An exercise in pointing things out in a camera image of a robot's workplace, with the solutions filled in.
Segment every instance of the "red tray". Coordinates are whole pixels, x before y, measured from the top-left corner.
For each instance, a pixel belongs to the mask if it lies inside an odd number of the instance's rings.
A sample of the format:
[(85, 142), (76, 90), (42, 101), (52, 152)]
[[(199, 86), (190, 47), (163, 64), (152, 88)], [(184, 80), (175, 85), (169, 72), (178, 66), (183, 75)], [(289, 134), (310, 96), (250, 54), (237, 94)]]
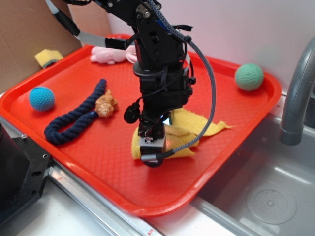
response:
[[(267, 73), (259, 89), (238, 89), (234, 73), (239, 65), (209, 58), (217, 82), (214, 122), (223, 120), (233, 128), (203, 137), (193, 148), (194, 157), (168, 159), (152, 169), (132, 159), (131, 138), (138, 123), (127, 124), (123, 119), (126, 107), (140, 97), (139, 79), (132, 72), (132, 64), (91, 63), (91, 49), (85, 46), (10, 89), (0, 99), (0, 114), (100, 194), (141, 217), (163, 215), (189, 203), (281, 95), (279, 83)], [(197, 83), (185, 108), (208, 117), (210, 81), (197, 55), (190, 53), (190, 57)], [(96, 119), (68, 144), (54, 146), (47, 142), (43, 131), (48, 123), (81, 104), (101, 78), (107, 80), (107, 89), (118, 100), (119, 110), (109, 119)], [(38, 112), (30, 106), (29, 93), (37, 86), (54, 92), (52, 110)]]

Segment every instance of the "faucet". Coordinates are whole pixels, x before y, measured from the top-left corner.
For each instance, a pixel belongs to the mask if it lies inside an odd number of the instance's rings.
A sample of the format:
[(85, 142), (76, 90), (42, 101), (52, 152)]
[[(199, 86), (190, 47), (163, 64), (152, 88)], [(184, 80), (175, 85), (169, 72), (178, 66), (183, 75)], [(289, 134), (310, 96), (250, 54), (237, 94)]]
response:
[(279, 140), (286, 145), (301, 142), (303, 124), (315, 128), (315, 37), (304, 49), (287, 92)]

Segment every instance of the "blue crocheted ball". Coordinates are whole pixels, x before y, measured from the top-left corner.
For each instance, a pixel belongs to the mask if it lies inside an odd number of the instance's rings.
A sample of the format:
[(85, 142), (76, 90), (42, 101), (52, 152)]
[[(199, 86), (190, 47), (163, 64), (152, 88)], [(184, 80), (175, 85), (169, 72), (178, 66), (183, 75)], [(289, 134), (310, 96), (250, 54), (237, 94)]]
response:
[(54, 106), (55, 96), (49, 88), (36, 87), (30, 92), (29, 101), (35, 110), (45, 112)]

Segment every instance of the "white wall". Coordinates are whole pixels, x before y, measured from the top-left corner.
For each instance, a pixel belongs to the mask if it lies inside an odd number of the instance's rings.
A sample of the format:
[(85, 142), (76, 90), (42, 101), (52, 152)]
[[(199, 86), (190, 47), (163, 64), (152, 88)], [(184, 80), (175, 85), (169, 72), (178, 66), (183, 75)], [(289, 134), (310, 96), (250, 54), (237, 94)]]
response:
[[(315, 36), (314, 0), (160, 0), (171, 24), (189, 33), (204, 54), (238, 64), (256, 63), (287, 91), (296, 64)], [(132, 34), (109, 16), (113, 33)]]

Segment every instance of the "screw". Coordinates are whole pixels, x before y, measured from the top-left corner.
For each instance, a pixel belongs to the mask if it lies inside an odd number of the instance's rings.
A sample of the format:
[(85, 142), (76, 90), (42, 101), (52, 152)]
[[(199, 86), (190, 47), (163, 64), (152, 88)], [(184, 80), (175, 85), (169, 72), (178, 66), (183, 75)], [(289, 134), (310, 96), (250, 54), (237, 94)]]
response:
[(149, 18), (151, 16), (151, 13), (149, 12), (149, 11), (146, 11), (145, 13), (144, 13), (144, 17), (145, 18)]

